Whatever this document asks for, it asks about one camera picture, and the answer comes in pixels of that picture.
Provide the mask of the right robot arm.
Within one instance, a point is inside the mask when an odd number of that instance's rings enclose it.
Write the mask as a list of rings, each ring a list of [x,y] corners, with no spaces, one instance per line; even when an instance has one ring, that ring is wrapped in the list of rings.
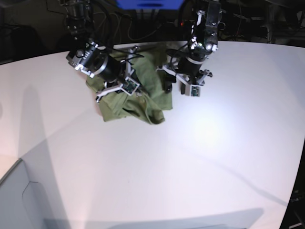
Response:
[[[112,31],[109,30],[102,39],[95,27],[93,5],[105,14],[108,24],[112,24],[106,8],[98,0],[61,0],[60,5],[67,11],[65,23],[74,39],[66,56],[68,64],[92,79],[98,77],[103,80],[102,88],[96,92],[96,101],[114,92],[123,92],[128,96],[141,92],[143,87],[131,64],[132,59],[143,57],[137,52],[138,46],[121,50],[125,57],[117,60],[111,56],[115,50]]]

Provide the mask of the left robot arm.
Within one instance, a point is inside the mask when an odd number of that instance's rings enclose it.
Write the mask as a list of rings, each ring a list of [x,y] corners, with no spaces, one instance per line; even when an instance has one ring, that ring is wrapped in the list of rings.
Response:
[[[178,49],[167,49],[169,62],[157,68],[165,72],[163,90],[170,93],[173,84],[180,82],[181,94],[199,97],[210,70],[201,69],[209,55],[218,49],[218,26],[222,18],[218,0],[200,0],[194,6],[196,19],[192,23],[190,38]]]

